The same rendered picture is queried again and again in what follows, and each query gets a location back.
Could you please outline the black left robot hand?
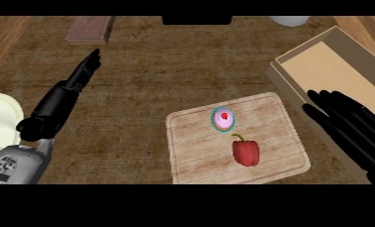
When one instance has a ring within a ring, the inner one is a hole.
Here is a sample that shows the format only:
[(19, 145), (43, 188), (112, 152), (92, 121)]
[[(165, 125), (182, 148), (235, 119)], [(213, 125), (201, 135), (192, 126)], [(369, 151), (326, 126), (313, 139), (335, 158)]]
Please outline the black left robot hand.
[(18, 123), (16, 130), (24, 141), (36, 142), (56, 137), (99, 66), (99, 50), (95, 50), (81, 61), (70, 78), (59, 81), (49, 90), (31, 116)]

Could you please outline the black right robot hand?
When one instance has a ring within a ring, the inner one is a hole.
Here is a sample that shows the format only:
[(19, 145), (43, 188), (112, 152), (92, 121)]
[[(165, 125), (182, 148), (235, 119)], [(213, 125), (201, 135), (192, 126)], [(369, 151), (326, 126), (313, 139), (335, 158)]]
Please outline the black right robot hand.
[(307, 91), (318, 106), (301, 105), (303, 112), (319, 124), (340, 149), (366, 171), (375, 184), (375, 114), (340, 91)]

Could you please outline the open cardboard box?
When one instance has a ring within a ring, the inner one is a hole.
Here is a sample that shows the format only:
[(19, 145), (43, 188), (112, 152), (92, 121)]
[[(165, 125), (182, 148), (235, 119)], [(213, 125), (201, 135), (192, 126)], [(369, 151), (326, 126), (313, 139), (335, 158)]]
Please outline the open cardboard box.
[(270, 62), (267, 77), (354, 182), (368, 183), (365, 170), (304, 114), (301, 104), (312, 103), (306, 95), (309, 89), (316, 92), (337, 90), (375, 113), (375, 55), (334, 26)]

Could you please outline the red bell pepper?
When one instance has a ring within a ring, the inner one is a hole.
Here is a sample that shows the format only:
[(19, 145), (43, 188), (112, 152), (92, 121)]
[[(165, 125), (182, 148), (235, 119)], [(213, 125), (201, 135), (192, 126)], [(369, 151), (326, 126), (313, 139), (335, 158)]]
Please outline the red bell pepper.
[(232, 144), (235, 161), (245, 167), (254, 167), (260, 163), (260, 145), (239, 134), (233, 134), (233, 137), (236, 138)]

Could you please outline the pale cream plate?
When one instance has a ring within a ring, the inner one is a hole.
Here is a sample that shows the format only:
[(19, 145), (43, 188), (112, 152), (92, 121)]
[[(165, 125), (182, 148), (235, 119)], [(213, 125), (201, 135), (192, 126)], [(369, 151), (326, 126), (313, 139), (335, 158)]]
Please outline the pale cream plate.
[(24, 120), (24, 110), (16, 99), (0, 93), (0, 150), (21, 143), (16, 130), (18, 123)]

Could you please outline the brown wooden block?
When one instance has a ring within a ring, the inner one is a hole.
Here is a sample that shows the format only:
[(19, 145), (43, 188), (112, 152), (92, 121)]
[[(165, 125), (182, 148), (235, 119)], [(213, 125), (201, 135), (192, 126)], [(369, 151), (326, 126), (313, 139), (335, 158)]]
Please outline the brown wooden block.
[(105, 45), (108, 43), (114, 16), (77, 16), (67, 34), (71, 45)]

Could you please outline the pink frosted cupcake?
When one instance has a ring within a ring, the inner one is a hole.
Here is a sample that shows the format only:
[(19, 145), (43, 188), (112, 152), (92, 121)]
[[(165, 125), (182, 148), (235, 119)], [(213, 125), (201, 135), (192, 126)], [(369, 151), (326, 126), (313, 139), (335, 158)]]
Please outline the pink frosted cupcake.
[(227, 133), (235, 129), (235, 112), (226, 107), (217, 107), (211, 112), (211, 126), (220, 133)]

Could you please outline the white round container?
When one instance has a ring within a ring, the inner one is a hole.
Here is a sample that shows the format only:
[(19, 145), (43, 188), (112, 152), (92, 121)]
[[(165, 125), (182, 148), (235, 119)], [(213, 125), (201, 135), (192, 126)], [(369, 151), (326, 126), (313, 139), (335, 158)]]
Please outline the white round container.
[(282, 26), (298, 27), (307, 22), (309, 16), (270, 16), (270, 19)]

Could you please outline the black appliance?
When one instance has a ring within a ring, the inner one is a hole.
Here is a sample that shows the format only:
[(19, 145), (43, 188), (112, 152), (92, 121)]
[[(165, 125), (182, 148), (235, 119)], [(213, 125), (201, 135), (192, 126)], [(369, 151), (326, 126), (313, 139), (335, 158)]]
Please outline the black appliance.
[(230, 16), (163, 16), (164, 25), (229, 25), (232, 23)]

